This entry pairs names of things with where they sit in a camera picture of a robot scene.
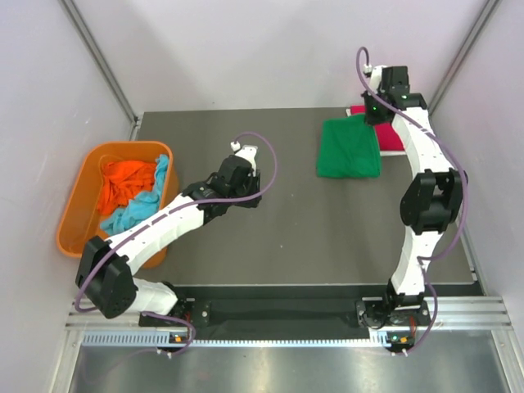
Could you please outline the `green t shirt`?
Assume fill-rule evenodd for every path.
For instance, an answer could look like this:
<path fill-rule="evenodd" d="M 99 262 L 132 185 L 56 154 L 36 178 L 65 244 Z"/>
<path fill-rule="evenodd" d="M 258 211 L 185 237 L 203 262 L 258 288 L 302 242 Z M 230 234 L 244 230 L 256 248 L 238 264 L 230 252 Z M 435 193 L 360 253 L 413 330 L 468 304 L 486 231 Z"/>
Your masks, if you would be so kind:
<path fill-rule="evenodd" d="M 378 178 L 382 161 L 374 128 L 364 114 L 323 122 L 317 175 L 321 178 Z"/>

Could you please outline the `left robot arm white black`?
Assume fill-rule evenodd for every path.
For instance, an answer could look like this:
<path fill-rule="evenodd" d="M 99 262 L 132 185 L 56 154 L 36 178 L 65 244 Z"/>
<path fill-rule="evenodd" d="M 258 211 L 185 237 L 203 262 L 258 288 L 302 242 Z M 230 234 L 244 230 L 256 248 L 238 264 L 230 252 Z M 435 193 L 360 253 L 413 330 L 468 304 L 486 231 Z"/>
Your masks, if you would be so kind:
<path fill-rule="evenodd" d="M 174 325 L 186 306 L 167 282 L 148 282 L 136 272 L 184 234 L 224 215 L 230 206 L 260 202 L 256 149 L 246 146 L 228 156 L 206 181 L 187 186 L 165 208 L 118 235 L 92 237 L 84 246 L 75 282 L 105 318 L 126 311 L 148 311 Z"/>

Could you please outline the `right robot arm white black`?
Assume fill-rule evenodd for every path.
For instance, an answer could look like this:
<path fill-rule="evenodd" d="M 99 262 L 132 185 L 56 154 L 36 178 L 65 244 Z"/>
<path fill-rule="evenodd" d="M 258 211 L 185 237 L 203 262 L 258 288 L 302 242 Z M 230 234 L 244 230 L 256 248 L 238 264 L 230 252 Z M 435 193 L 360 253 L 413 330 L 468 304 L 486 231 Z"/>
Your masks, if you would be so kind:
<path fill-rule="evenodd" d="M 437 142 L 427 104 L 411 92 L 406 67 L 365 64 L 357 70 L 365 88 L 365 122 L 391 125 L 413 177 L 400 201 L 405 233 L 399 263 L 380 300 L 358 302 L 359 323 L 373 329 L 428 323 L 427 268 L 462 208 L 466 176 Z"/>

